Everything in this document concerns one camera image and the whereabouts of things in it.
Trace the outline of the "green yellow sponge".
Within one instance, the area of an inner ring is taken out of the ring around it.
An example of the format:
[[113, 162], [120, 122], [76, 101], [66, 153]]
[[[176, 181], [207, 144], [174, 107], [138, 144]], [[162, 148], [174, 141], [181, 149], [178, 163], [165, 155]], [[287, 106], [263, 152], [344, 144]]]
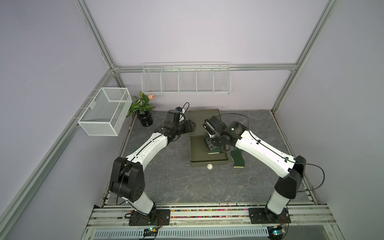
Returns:
[[231, 151], [231, 158], [234, 163], [234, 168], [244, 168], [245, 167], [245, 160], [242, 156], [242, 151], [237, 149], [237, 150], [232, 150]]

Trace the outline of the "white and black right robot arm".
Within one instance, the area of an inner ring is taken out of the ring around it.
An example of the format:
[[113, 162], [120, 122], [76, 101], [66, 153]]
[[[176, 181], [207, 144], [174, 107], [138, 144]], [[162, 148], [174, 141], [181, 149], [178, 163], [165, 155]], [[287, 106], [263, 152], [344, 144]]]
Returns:
[[213, 116], [203, 124], [209, 137], [205, 138], [209, 151], [224, 146], [236, 147], [249, 153], [272, 169], [279, 179], [264, 208], [262, 217], [268, 223], [277, 223], [286, 215], [286, 205], [295, 199], [305, 173], [306, 159], [288, 155], [256, 137], [245, 125], [233, 121], [229, 125]]

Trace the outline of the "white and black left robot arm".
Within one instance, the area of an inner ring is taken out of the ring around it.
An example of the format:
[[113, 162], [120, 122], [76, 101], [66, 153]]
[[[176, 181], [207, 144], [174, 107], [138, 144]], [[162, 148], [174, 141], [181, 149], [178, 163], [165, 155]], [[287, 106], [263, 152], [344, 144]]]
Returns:
[[181, 107], [169, 110], [163, 125], [156, 128], [144, 144], [127, 157], [116, 158], [113, 163], [109, 190], [128, 201], [142, 215], [150, 215], [155, 209], [155, 203], [145, 193], [146, 167], [169, 143], [196, 128], [185, 113]]

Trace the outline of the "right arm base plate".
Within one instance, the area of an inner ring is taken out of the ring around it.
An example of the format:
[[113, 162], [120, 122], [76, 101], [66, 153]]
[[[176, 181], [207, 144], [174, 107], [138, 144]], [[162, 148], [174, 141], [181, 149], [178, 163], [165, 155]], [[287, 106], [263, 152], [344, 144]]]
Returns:
[[249, 208], [251, 224], [290, 224], [291, 218], [287, 208], [283, 208], [280, 214], [275, 214], [268, 208]]

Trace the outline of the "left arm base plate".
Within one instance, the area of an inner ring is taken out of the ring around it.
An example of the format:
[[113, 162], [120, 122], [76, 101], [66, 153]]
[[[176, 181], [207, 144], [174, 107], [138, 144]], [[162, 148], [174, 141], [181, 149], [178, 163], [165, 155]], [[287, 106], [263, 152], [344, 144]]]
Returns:
[[154, 209], [148, 215], [133, 210], [129, 215], [129, 226], [168, 226], [170, 219], [169, 209]]

